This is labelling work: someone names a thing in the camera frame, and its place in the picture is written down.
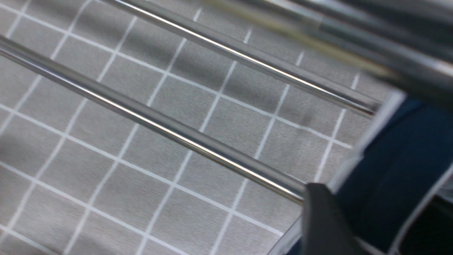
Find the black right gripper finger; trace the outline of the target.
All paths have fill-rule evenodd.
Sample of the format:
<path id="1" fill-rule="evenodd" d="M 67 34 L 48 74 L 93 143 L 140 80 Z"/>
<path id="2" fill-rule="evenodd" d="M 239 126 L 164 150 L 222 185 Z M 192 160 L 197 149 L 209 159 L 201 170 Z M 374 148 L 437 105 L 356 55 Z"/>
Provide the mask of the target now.
<path id="1" fill-rule="evenodd" d="M 309 183 L 304 193 L 303 255 L 366 255 L 326 185 Z"/>

